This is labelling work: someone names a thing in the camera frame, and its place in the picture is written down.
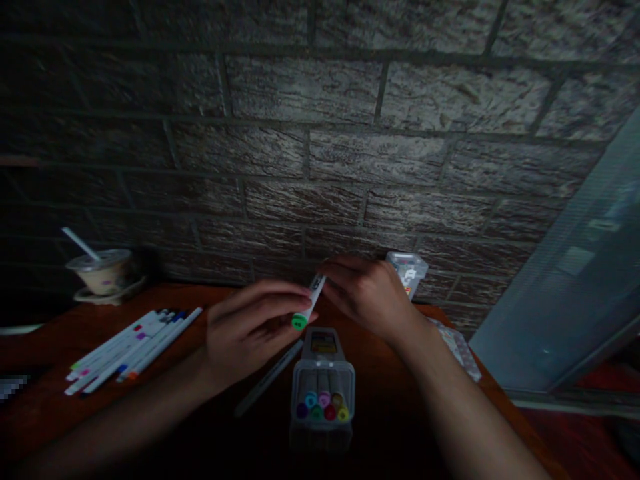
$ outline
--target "red floor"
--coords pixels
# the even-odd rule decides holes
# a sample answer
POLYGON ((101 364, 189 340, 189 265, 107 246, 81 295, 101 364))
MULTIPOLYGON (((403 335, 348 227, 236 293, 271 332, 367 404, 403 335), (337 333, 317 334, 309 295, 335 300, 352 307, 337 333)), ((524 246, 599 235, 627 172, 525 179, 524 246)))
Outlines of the red floor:
POLYGON ((521 409, 572 479, 639 480, 620 452, 604 417, 521 409))

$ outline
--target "red marker cap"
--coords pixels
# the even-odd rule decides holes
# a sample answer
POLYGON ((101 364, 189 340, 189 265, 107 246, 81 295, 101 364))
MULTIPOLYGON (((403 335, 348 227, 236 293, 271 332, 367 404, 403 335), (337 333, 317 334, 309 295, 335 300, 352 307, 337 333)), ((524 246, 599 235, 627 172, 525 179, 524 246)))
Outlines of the red marker cap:
POLYGON ((325 408, 325 419, 329 421, 335 420, 335 407, 333 405, 327 405, 327 408, 325 408))

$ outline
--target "hand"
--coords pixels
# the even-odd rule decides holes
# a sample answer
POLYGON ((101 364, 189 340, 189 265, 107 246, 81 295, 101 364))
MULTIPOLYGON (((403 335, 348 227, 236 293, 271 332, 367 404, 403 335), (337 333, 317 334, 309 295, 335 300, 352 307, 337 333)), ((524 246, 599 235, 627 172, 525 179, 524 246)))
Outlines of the hand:
MULTIPOLYGON (((308 309, 310 294, 295 283, 265 279, 210 308, 205 369, 218 391, 260 369, 300 336, 290 314, 308 309), (274 325, 267 322, 276 317, 274 325)), ((317 317, 312 314, 309 322, 317 317)))
POLYGON ((398 274, 386 261, 337 255, 318 268, 326 282, 324 295, 342 313, 394 344, 423 317, 409 301, 398 274))

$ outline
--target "person's left hand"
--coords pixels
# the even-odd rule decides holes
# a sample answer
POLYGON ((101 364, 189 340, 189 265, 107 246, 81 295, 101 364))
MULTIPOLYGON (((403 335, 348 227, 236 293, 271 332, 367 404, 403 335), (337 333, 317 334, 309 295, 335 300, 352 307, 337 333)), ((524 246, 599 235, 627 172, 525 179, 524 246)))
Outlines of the person's left hand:
MULTIPOLYGON (((248 377, 296 340, 292 313, 311 306, 311 291, 282 280, 260 280, 212 306, 207 316, 206 381, 218 393, 248 377), (268 322, 277 318, 274 325, 268 322)), ((313 313, 309 322, 318 317, 313 313)))

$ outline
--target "plastic cup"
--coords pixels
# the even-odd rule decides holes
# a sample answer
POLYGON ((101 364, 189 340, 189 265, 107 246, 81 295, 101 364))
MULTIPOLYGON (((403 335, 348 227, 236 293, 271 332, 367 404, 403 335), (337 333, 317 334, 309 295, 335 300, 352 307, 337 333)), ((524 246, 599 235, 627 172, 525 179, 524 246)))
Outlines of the plastic cup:
POLYGON ((99 261, 83 255, 68 262, 66 268, 76 272, 94 295, 113 295, 132 284, 131 250, 102 250, 97 254, 99 261))

